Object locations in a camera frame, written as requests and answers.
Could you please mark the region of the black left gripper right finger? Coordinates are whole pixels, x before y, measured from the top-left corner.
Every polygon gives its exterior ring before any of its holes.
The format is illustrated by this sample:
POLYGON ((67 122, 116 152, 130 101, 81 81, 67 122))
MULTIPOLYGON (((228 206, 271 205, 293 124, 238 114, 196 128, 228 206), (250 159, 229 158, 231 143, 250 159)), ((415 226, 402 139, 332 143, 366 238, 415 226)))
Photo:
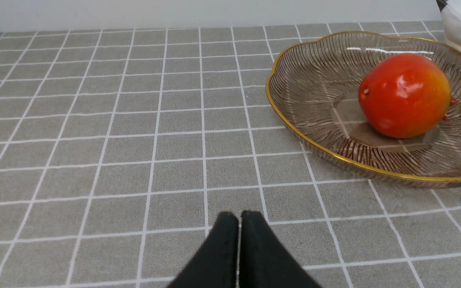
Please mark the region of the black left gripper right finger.
POLYGON ((243 211, 241 217, 240 288, 320 288, 259 211, 243 211))

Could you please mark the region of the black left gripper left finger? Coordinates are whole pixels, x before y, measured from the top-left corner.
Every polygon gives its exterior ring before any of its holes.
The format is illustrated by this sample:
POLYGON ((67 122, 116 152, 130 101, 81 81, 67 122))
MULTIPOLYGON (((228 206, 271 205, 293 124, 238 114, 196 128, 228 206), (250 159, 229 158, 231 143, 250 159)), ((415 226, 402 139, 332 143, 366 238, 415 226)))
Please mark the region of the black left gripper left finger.
POLYGON ((220 212, 210 233, 169 288, 234 288, 238 256, 239 221, 220 212))

